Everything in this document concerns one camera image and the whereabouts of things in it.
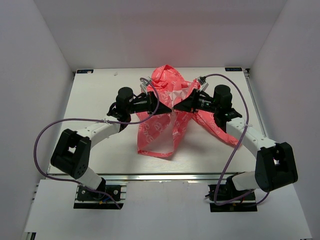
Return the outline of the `pink hooded kids jacket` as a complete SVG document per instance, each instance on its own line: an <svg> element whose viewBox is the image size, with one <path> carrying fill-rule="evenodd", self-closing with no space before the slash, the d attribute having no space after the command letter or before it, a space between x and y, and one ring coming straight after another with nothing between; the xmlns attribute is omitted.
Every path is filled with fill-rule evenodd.
<svg viewBox="0 0 320 240"><path fill-rule="evenodd" d="M184 100L193 89L199 89L201 86L195 79L185 80L170 65L156 68L151 75L151 80L159 94L160 102L169 108ZM235 137L223 132L217 126L212 113L203 110L196 113L173 111L154 115L139 125L137 153L157 158L171 156L184 138L190 120L194 120L225 144L237 145L238 140Z"/></svg>

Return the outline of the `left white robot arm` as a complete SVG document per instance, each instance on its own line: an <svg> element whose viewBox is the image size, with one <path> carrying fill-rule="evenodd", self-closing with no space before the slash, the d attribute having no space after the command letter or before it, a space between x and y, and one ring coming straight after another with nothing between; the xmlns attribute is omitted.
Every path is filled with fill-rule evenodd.
<svg viewBox="0 0 320 240"><path fill-rule="evenodd" d="M118 134L131 122L131 115L147 113L147 116L169 114L172 110L158 101L155 93L133 94L129 87L118 91L103 122L95 122L80 130L65 129L53 151L50 163L55 168L88 187L88 193L99 200L105 196L106 180L89 168L91 149L101 141Z"/></svg>

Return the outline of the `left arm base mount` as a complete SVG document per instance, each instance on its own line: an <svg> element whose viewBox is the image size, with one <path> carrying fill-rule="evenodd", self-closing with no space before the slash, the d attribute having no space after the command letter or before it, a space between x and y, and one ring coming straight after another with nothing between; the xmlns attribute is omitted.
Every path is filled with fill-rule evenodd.
<svg viewBox="0 0 320 240"><path fill-rule="evenodd" d="M115 200L119 208L108 195L89 191L82 185L77 187L73 208L82 210L119 210L123 207L127 193L126 184L107 184L105 192Z"/></svg>

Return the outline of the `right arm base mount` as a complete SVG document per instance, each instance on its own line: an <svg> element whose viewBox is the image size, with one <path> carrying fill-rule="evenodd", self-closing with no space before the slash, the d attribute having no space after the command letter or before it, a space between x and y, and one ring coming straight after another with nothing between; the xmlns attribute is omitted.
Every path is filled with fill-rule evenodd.
<svg viewBox="0 0 320 240"><path fill-rule="evenodd" d="M228 204L218 206L214 203L214 192L216 184L208 185L208 193L205 195L205 199L209 200L209 207L211 213L244 213L244 212L257 212L258 207L256 206L256 196L252 192L249 195L233 201ZM229 199L236 198L247 192L247 190L240 191L237 195L232 195L232 192L228 186L221 184L217 193L217 202L222 203Z"/></svg>

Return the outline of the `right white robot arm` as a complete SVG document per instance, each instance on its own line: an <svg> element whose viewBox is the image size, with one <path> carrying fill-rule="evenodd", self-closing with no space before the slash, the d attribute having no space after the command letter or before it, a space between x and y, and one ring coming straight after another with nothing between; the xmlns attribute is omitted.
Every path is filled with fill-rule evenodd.
<svg viewBox="0 0 320 240"><path fill-rule="evenodd" d="M261 189L268 193L298 181L291 145L287 142L277 143L249 126L242 115L232 107L232 94L228 86L218 85L213 96L194 89L173 108L189 113L212 113L215 124L239 140L255 157L254 171L237 173L227 178L225 192L229 198L236 200L245 190Z"/></svg>

